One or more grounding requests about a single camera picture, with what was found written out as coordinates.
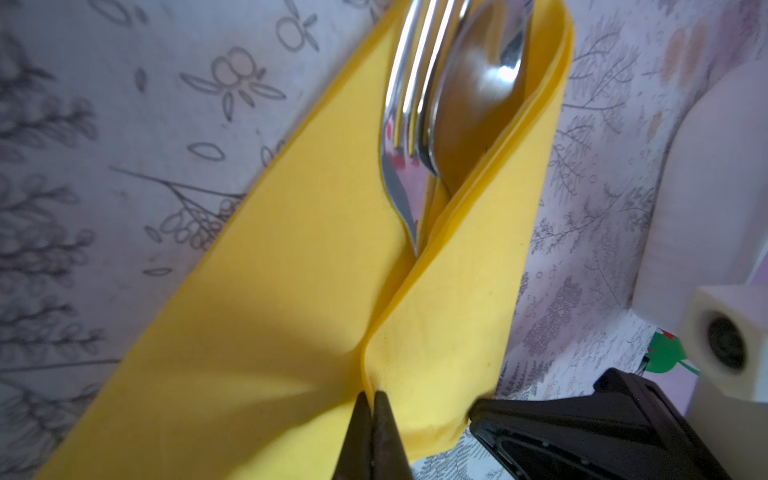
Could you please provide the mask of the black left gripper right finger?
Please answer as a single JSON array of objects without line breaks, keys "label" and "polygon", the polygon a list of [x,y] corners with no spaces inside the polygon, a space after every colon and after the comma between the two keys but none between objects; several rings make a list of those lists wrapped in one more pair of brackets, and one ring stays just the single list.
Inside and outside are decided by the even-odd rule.
[{"label": "black left gripper right finger", "polygon": [[373,480],[413,480],[411,467],[397,428],[388,396],[374,396],[371,440],[371,478]]}]

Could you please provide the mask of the silver spoon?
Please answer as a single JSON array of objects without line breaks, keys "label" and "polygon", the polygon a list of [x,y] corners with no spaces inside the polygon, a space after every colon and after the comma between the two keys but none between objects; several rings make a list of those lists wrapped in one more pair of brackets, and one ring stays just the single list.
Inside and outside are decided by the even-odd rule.
[{"label": "silver spoon", "polygon": [[526,1],[485,1],[459,23],[428,123],[433,169],[451,195],[522,103],[530,20]]}]

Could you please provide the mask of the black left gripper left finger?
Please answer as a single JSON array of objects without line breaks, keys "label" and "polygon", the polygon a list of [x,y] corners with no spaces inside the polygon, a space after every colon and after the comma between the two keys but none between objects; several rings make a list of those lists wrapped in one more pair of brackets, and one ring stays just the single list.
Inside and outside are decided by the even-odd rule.
[{"label": "black left gripper left finger", "polygon": [[366,393],[358,394],[333,480],[371,480],[373,478],[373,413]]}]

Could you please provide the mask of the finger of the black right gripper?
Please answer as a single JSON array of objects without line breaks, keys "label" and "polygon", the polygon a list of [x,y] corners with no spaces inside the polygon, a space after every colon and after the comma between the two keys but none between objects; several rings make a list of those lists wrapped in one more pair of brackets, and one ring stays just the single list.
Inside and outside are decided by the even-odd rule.
[{"label": "finger of the black right gripper", "polygon": [[652,381],[610,368],[589,396],[477,401],[470,432],[515,479],[726,479]]}]

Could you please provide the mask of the yellow paper napkin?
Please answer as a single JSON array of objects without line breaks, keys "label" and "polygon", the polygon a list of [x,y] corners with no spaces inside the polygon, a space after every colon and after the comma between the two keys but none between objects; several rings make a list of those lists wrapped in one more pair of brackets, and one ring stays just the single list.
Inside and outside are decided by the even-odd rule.
[{"label": "yellow paper napkin", "polygon": [[414,254],[379,127],[395,3],[119,364],[42,479],[328,479],[356,396],[411,461],[497,385],[569,75],[565,3],[533,7],[525,100]]}]

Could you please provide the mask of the silver fork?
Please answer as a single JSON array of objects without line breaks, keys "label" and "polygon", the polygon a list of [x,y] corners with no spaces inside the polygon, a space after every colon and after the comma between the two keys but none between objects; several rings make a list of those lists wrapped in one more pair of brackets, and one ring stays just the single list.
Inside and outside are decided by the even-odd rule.
[{"label": "silver fork", "polygon": [[436,168],[428,153],[433,91],[469,1],[410,1],[396,25],[380,127],[380,167],[389,200],[419,252],[426,177]]}]

